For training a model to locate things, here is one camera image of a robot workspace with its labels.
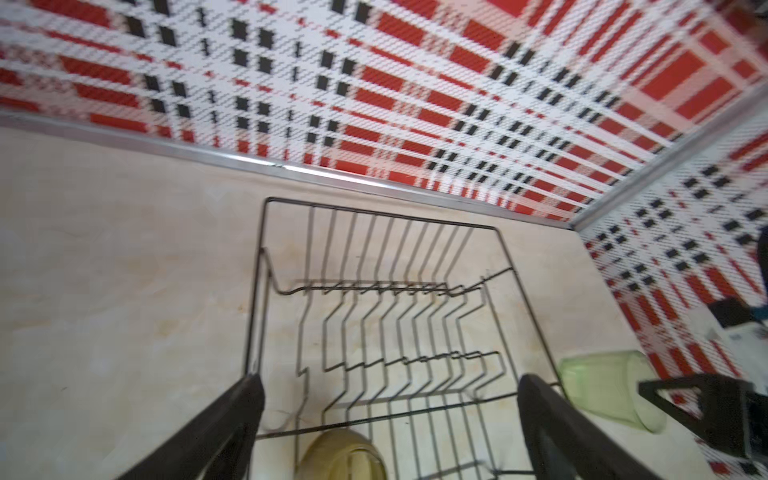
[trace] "aluminum corner strip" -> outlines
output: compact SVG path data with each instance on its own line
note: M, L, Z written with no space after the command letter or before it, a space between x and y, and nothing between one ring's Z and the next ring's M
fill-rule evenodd
M571 228L577 232L586 229L593 222L628 202L653 182L701 154L719 138L736 130L766 109L768 109L768 84L763 84L745 94L698 131L686 135L682 141L660 155L652 164L629 176L592 206L577 214L571 220Z
M255 174L270 175L287 180L297 180L324 187L335 187L364 194L406 200L417 204L462 210L473 214L535 223L546 227L570 230L566 222L543 217L517 214L504 208L469 200L456 195L444 194L417 187L398 184L362 175L348 174L340 170L314 167L304 164L289 164L269 158L236 154L212 147L188 144L180 141L151 137L146 134L123 131L117 128L101 127L80 121L61 120L21 111L0 111L0 127L16 128L35 133L84 141L104 147L120 148L144 154L173 157L196 161L217 167L244 170Z

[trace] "translucent green plastic cup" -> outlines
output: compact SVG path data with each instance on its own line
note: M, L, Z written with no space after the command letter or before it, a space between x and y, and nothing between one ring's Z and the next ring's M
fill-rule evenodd
M640 352L597 353L564 359L558 368L568 398L578 408L651 433L667 416L637 393L637 383L658 376Z

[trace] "silver metal edge strip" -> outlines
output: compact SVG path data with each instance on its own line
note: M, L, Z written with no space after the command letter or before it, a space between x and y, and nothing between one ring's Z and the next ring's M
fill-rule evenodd
M631 175L594 204L579 212L571 219L571 228L577 232L583 231L613 209L631 200L656 180L696 157L714 144L719 137L729 134L761 111L765 111L766 108L768 108L768 84L763 84L746 93L711 122L695 133L686 135L652 164Z
M412 201L418 204L463 210L473 214L535 223L546 227L571 229L566 222L517 214L505 208L496 207L477 200L469 200L456 195L410 187L389 180L348 174L340 170L313 167L311 165L289 164L264 157L235 154L212 147L166 140L146 134L101 127L80 121L62 120L27 112L3 110L0 111L0 127L16 128L145 154L196 161L217 167L271 175L287 180L298 180L324 187L342 188L365 194Z

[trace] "metal wire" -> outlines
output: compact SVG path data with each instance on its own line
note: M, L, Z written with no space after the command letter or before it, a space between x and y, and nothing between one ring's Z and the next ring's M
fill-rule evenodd
M294 258L303 261L303 268L300 279L294 280L295 285L290 288L280 286L278 276L281 269L273 265L270 247L265 242L270 210L268 206L271 204L274 205L273 208L293 207L291 211L295 212L300 211L296 210L298 207L306 211L305 214L293 215L290 218L291 222L298 224L301 217L306 215L305 250L302 258ZM326 217L327 221L324 223L322 219ZM251 365L257 372L261 372L263 368L265 339L270 336L270 296L277 295L285 299L300 296L303 298L303 305L296 306L296 361L293 371L300 382L302 393L292 416L280 428L263 431L257 439L292 435L294 465L297 465L302 435L367 424L368 435L372 439L374 424L386 420L395 478L401 476L400 464L408 450L413 455L416 478L441 478L450 475L463 480L466 475L470 475L482 480L488 474L493 478L500 475L532 474L528 470L502 470L496 467L492 443L482 413L483 405L516 395L518 370L488 288L490 281L506 273L512 274L511 278L522 292L531 321L557 377L549 348L497 230L471 223L430 220L277 198L267 199L261 221L244 371L250 371ZM317 230L319 223L327 227L326 233ZM376 234L377 227L378 230L383 230L382 234ZM452 282L451 278L458 275L454 275L455 268L476 230L495 230L508 264L479 278L471 279L459 275L463 281ZM377 250L372 244L379 241L381 246ZM342 245L341 254L337 256L338 249L335 247ZM321 258L313 258L316 251L322 253ZM389 271L384 270L386 273L383 280L379 275L388 262L391 264ZM338 265L338 275L331 273L329 277L334 265ZM372 270L371 276L367 278L364 277L366 268L368 271ZM349 275L347 270L353 271L353 274ZM316 298L315 292L318 292L320 297ZM331 300L329 304L328 295L331 293L338 294L338 300ZM365 300L369 296L373 296L375 300ZM318 315L316 309L324 305L328 305L323 310L326 313ZM503 352L497 349L468 347L465 325L481 314L493 319ZM370 326L376 318L378 329ZM257 326L258 349L254 349L253 335ZM320 329L319 366L314 366L305 358L305 353L312 343L307 342L308 326L319 326ZM348 337L354 332L359 332L359 348L356 348L353 354L349 351ZM378 341L369 340L375 336L378 336ZM388 345L387 339L391 341L393 336L396 339L396 348L395 345ZM332 355L337 354L340 355L340 360L332 362ZM359 356L359 361L353 360L355 356ZM479 372L470 373L471 366L474 366L474 370L479 369ZM310 375L312 372L320 375L321 379L313 378ZM482 398L483 392L490 391L492 386L496 388L495 385L499 385L503 390L506 383L499 382L508 377L512 377L514 388L508 388L501 393L494 391L493 396ZM382 385L374 387L371 378L380 379ZM359 385L357 388L352 379ZM337 394L322 406L319 421L314 425L304 418L306 407L313 398L313 381L319 381L323 385L339 385ZM559 377L552 385L559 385ZM269 386L266 395L267 398L270 397ZM417 401L423 402L425 408L417 408ZM374 406L380 404L385 404L386 414L374 415ZM401 410L404 407L405 411L396 412L396 406ZM462 419L458 421L458 425L450 414L456 409L461 412ZM474 423L470 420L468 409L477 411L477 420ZM344 420L327 422L328 415L337 410L343 410ZM449 451L442 452L442 455L435 427L437 418L434 416L441 411L444 412L440 415L445 416L443 423L447 427L450 440ZM430 442L419 441L419 435L423 432L417 432L415 421L422 418L426 419L429 425ZM411 445L400 444L402 437L396 435L397 419L408 421ZM473 433L473 426L479 426L482 432L479 437L477 432ZM472 456L470 462L462 463L462 454L457 442L457 435L462 433L469 445L469 453ZM481 444L487 453L488 461L479 459ZM430 455L434 461L434 469L427 461ZM428 465L429 471L423 472Z

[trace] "plaid wall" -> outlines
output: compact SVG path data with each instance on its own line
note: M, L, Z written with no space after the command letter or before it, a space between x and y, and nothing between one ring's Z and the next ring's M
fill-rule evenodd
M687 313L728 296L766 303L756 260L756 240L768 225L766 160L768 112L581 232L662 378L699 372L746 378L727 347L700 337ZM695 408L685 397L673 398ZM768 478L763 465L702 449L718 474Z
M0 104L569 220L768 71L731 0L3 0Z

